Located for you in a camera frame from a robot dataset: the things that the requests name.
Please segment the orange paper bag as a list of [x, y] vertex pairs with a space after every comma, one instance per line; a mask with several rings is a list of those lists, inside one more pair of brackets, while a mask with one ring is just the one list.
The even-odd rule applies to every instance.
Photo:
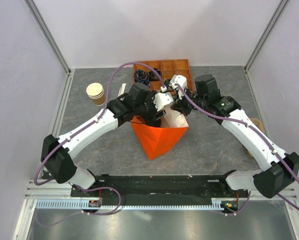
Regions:
[[185, 134], [189, 124], [184, 114], [167, 109], [158, 127], [146, 125], [141, 116], [133, 117], [131, 127], [147, 158], [153, 160], [170, 151]]

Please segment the white straw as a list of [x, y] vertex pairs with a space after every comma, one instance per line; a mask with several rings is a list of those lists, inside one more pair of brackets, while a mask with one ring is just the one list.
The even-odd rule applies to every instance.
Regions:
[[126, 83], [122, 83], [119, 89], [118, 96], [121, 96], [125, 92], [125, 88], [126, 88]]

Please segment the stack of paper cups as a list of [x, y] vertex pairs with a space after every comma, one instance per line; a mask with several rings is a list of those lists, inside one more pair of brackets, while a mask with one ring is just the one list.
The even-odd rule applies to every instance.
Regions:
[[89, 84], [86, 88], [86, 93], [97, 106], [102, 106], [105, 103], [105, 91], [100, 83], [94, 82]]

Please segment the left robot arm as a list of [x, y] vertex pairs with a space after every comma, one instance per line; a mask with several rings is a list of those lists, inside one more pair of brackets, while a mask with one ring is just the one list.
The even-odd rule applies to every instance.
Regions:
[[173, 103], [167, 92], [150, 90], [140, 83], [129, 92], [110, 100], [94, 117], [74, 130], [55, 137], [46, 136], [42, 144], [41, 164], [58, 184], [69, 182], [79, 185], [89, 197], [99, 192], [99, 184], [87, 169], [78, 167], [73, 159], [102, 135], [117, 129], [135, 116], [143, 118], [149, 126], [157, 127], [166, 114], [165, 107]]

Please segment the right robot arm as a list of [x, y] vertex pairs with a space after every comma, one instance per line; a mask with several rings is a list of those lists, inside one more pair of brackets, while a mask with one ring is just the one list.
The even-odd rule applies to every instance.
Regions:
[[188, 115], [198, 110], [232, 133], [256, 160], [259, 169], [233, 170], [218, 184], [219, 193], [230, 197], [236, 190], [257, 190], [271, 199], [295, 181], [299, 155], [287, 153], [273, 143], [247, 116], [231, 96], [223, 96], [216, 79], [203, 74], [195, 80], [195, 91], [187, 86], [183, 75], [174, 75], [169, 86], [176, 91], [173, 109]]

